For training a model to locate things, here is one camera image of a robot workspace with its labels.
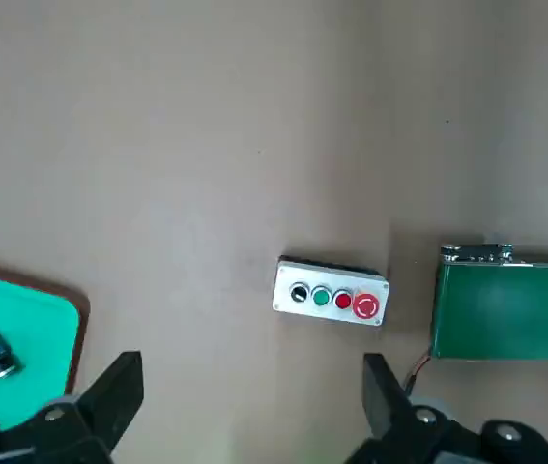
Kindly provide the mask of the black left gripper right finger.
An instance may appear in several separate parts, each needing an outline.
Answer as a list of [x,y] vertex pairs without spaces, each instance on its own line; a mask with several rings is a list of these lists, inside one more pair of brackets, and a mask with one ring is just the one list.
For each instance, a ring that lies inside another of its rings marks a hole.
[[348,463],[548,463],[548,441],[522,422],[489,420],[474,432],[414,404],[379,353],[363,355],[361,393],[371,436]]

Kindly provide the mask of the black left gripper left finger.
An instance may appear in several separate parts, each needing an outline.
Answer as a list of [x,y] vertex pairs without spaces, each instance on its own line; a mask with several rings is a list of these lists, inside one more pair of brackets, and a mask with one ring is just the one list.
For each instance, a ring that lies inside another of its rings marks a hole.
[[0,430],[0,463],[110,463],[143,399],[141,353],[125,351],[82,394]]

